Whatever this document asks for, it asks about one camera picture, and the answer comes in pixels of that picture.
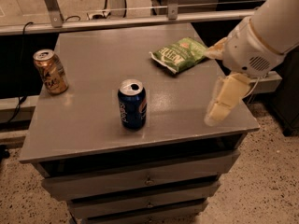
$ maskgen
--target soda can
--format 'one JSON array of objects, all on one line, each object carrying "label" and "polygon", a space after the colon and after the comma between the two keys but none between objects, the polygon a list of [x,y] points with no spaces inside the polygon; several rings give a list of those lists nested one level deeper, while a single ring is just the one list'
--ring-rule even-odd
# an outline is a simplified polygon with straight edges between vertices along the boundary
[{"label": "soda can", "polygon": [[34,64],[48,93],[59,94],[67,90],[64,67],[53,50],[42,49],[36,52]]},{"label": "soda can", "polygon": [[126,79],[121,83],[119,106],[122,125],[129,129],[139,129],[146,122],[146,91],[139,80]]}]

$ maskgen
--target cabinet top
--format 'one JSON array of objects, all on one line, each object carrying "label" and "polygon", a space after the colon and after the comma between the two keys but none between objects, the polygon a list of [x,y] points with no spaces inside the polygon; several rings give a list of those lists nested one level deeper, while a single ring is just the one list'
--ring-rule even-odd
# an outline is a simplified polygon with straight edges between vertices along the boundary
[{"label": "cabinet top", "polygon": [[[151,59],[150,51],[187,36],[200,40],[190,24],[60,34],[55,51],[69,89],[56,96],[42,89],[20,161],[52,161],[256,131],[259,125],[243,103],[221,125],[205,125],[206,107],[217,76],[222,75],[215,61],[204,60],[174,77]],[[147,91],[147,121],[138,131],[121,125],[117,92],[128,78],[140,80]]]}]

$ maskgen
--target drawer front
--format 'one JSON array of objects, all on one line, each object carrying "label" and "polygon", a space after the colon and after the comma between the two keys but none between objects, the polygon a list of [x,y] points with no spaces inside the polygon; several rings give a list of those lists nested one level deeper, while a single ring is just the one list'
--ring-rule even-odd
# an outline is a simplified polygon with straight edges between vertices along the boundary
[{"label": "drawer front", "polygon": [[62,201],[219,175],[227,173],[239,156],[238,150],[223,153],[210,159],[191,157],[175,160],[174,164],[144,163],[119,168],[112,173],[104,171],[48,178],[43,180],[42,186],[55,199]]},{"label": "drawer front", "polygon": [[219,186],[220,182],[216,181],[187,185],[186,187],[179,186],[170,189],[142,191],[141,195],[125,192],[113,198],[101,199],[99,197],[99,199],[88,202],[71,203],[69,209],[76,218],[98,217],[138,209],[151,209],[155,206],[170,203],[207,198],[212,196]]},{"label": "drawer front", "polygon": [[207,202],[195,201],[180,203],[177,205],[168,205],[158,209],[147,211],[136,211],[124,215],[111,215],[87,219],[86,224],[150,224],[153,221],[164,220],[173,217],[182,217],[187,215],[197,215],[205,210]]}]

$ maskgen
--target black cabinet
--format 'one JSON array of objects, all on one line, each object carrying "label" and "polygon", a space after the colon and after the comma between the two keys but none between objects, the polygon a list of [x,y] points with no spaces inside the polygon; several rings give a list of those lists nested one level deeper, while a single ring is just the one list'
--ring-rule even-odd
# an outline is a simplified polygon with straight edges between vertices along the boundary
[{"label": "black cabinet", "polygon": [[282,81],[270,95],[269,104],[283,123],[283,134],[299,130],[299,47],[288,54],[277,72]]}]

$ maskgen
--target can lid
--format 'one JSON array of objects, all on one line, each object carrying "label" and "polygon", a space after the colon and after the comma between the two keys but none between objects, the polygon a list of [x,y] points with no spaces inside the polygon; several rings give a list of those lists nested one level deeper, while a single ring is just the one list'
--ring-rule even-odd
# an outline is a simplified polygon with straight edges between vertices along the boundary
[{"label": "can lid", "polygon": [[129,96],[137,95],[142,92],[142,90],[142,83],[136,79],[126,79],[121,83],[120,86],[121,93]]},{"label": "can lid", "polygon": [[42,49],[34,54],[34,59],[39,62],[44,62],[54,56],[54,51],[51,49]]}]

